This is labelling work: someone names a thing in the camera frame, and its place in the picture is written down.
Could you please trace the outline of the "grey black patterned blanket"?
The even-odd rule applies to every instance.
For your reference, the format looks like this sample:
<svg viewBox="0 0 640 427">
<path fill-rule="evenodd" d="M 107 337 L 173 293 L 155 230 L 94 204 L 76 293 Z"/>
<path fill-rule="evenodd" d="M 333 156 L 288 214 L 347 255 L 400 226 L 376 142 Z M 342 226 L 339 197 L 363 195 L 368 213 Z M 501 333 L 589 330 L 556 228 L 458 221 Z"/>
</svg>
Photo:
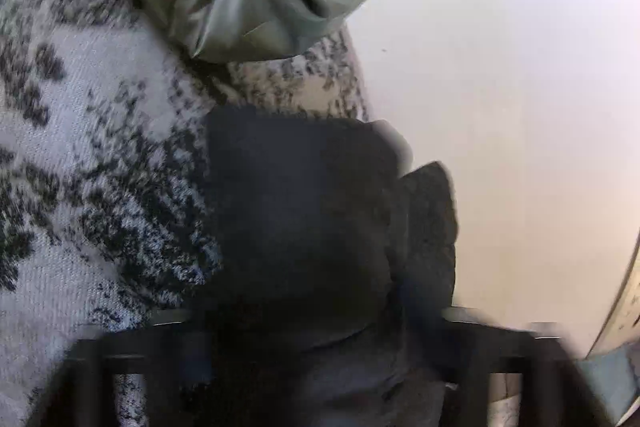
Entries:
<svg viewBox="0 0 640 427">
<path fill-rule="evenodd" d="M 212 275 L 213 107 L 366 117 L 345 22 L 302 54 L 215 64 L 141 0 L 1 0 L 3 425 L 80 335 L 133 329 Z"/>
</svg>

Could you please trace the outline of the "black puffer jacket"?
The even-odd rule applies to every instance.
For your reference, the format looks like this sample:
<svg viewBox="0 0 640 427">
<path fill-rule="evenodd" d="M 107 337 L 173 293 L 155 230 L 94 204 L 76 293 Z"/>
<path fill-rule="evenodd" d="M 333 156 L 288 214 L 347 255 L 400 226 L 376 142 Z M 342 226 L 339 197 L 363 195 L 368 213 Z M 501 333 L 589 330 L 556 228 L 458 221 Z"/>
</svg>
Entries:
<svg viewBox="0 0 640 427">
<path fill-rule="evenodd" d="M 445 387 L 411 314 L 456 281 L 449 176 L 378 124 L 224 106 L 206 118 L 221 266 L 216 426 L 434 426 Z"/>
</svg>

